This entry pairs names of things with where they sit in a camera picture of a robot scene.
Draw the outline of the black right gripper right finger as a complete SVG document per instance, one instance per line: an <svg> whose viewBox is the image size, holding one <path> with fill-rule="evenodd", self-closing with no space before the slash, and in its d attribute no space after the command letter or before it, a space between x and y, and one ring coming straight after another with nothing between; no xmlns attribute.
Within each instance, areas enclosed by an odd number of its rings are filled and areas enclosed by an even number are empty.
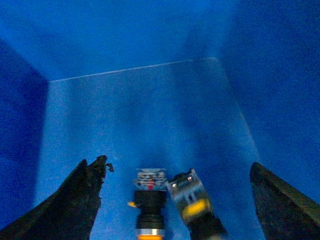
<svg viewBox="0 0 320 240"><path fill-rule="evenodd" d="M250 168L257 218L267 240L318 240L320 205L258 162Z"/></svg>

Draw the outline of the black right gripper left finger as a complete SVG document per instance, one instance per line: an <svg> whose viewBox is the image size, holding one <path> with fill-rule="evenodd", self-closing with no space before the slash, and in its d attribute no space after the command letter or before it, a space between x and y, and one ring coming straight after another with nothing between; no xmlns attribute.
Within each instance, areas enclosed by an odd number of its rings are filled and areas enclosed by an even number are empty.
<svg viewBox="0 0 320 240"><path fill-rule="evenodd" d="M88 240L101 206L107 156L83 159L47 199L0 231L2 240Z"/></svg>

